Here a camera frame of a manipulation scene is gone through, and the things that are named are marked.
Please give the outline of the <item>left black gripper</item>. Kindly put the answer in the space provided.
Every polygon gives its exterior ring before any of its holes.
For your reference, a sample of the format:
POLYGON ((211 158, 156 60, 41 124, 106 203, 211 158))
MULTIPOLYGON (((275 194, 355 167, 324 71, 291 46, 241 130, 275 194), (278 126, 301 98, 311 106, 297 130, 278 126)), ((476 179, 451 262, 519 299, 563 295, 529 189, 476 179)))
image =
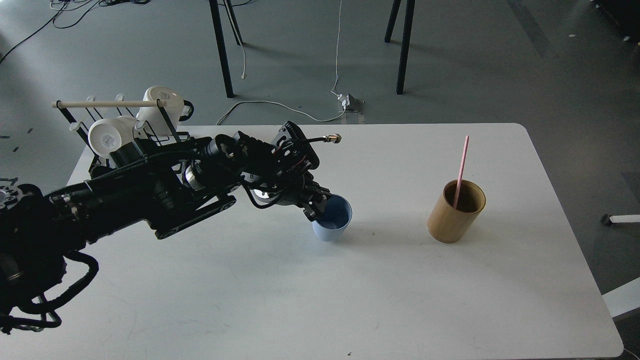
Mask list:
POLYGON ((286 121, 271 142, 240 131, 238 143, 247 158, 244 184, 261 193, 261 202, 302 207, 311 223, 322 218, 332 194, 311 174, 320 160, 299 125, 286 121))

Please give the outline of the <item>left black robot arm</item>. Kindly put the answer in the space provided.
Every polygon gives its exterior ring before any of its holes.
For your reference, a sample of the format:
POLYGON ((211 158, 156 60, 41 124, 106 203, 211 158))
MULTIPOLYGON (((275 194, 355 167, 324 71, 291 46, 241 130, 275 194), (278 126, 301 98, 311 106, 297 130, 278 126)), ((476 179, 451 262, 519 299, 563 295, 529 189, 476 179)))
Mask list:
POLYGON ((232 207, 238 188, 256 208, 293 205, 315 221, 332 194, 314 180, 312 144, 341 139, 308 138, 292 121, 270 142, 241 131, 164 146, 137 138, 111 153, 114 168, 94 166, 89 180, 48 194, 2 186, 1 332, 59 327, 57 309, 99 271, 82 249, 141 221, 166 239, 232 207))

